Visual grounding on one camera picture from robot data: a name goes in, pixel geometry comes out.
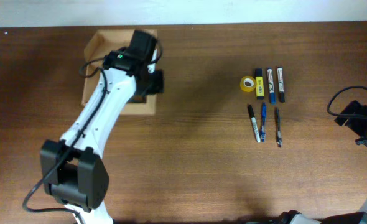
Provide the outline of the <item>black permanent marker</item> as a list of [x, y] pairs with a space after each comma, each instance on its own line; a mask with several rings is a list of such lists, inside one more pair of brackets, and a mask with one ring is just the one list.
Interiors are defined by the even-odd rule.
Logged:
[[258, 126], [257, 126], [257, 123], [256, 123], [255, 114], [254, 114], [254, 111], [253, 111], [253, 107], [250, 104], [248, 104], [248, 113], [249, 113], [249, 117], [250, 117], [250, 120], [251, 120], [251, 123], [252, 123], [252, 126], [253, 126], [254, 136], [256, 138], [256, 141], [258, 143], [260, 143], [261, 138], [260, 138]]

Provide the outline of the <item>yellow tape roll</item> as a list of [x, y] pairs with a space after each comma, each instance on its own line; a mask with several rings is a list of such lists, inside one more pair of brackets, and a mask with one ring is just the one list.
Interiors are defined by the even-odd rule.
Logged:
[[239, 84], [239, 87], [244, 92], [252, 92], [256, 89], [256, 80], [251, 76], [244, 76]]

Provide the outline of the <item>blue pen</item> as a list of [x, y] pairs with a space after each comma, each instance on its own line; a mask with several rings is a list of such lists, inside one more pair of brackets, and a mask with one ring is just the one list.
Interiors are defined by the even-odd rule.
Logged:
[[259, 133], [261, 142], [265, 142], [266, 140], [265, 125], [266, 125], [266, 104], [265, 102], [263, 102], [261, 106], [261, 130]]

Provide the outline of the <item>yellow highlighter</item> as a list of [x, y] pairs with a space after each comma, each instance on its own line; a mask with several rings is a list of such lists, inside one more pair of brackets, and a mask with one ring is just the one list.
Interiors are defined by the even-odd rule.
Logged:
[[256, 68], [254, 71], [256, 80], [256, 98], [258, 100], [264, 99], [264, 79], [263, 72], [261, 68]]

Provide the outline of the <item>black pen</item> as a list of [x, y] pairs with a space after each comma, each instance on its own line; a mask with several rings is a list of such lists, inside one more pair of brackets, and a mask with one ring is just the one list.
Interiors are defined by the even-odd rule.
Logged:
[[279, 112], [278, 107], [275, 108], [275, 112], [276, 112], [276, 127], [277, 127], [276, 142], [277, 142], [278, 147], [282, 147], [281, 117], [280, 117], [280, 112]]

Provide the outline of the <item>blue whiteboard marker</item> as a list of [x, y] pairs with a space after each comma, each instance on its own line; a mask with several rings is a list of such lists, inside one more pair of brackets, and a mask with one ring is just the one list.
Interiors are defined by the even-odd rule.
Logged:
[[271, 68], [267, 69], [267, 79], [268, 79], [268, 88], [269, 88], [269, 100], [272, 105], [275, 105], [276, 95], [275, 95], [275, 89], [274, 89], [273, 72]]

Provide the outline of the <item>black whiteboard marker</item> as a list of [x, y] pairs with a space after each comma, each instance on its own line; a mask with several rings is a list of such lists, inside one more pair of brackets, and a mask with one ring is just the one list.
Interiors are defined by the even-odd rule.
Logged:
[[279, 84], [280, 102], [284, 103], [286, 101], [286, 99], [285, 99], [284, 79], [283, 79], [282, 67], [277, 68], [277, 78], [278, 78], [278, 84]]

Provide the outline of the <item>cardboard box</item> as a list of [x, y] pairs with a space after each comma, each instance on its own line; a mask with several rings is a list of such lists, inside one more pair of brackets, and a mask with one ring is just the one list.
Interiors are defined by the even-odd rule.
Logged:
[[[109, 29], [97, 30], [91, 40], [84, 48], [84, 58], [86, 62], [104, 57], [112, 50], [118, 50], [120, 47], [128, 46], [134, 29]], [[86, 78], [83, 86], [83, 95], [81, 105], [85, 106], [98, 85], [100, 72], [91, 78]], [[121, 115], [150, 115], [156, 113], [156, 95], [146, 97], [144, 103], [127, 103]]]

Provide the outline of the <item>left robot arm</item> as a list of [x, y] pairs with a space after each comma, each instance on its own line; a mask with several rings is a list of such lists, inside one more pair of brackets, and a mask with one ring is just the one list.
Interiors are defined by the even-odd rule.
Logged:
[[164, 74], [156, 69], [163, 48], [153, 30], [134, 30], [129, 45], [97, 59], [95, 90], [83, 111], [58, 141], [47, 140], [40, 150], [42, 178], [27, 194], [22, 206], [44, 186], [61, 212], [77, 223], [114, 223], [105, 196], [109, 175], [103, 164], [108, 137], [126, 104], [164, 91]]

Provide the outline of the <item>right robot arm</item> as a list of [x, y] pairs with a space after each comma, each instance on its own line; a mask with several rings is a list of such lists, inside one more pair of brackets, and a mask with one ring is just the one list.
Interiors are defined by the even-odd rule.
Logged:
[[[367, 147], [367, 106], [352, 101], [335, 119], [335, 122], [350, 128], [359, 135], [357, 145]], [[334, 215], [322, 220], [308, 218], [296, 210], [284, 212], [275, 221], [278, 224], [367, 224], [367, 199], [357, 212]]]

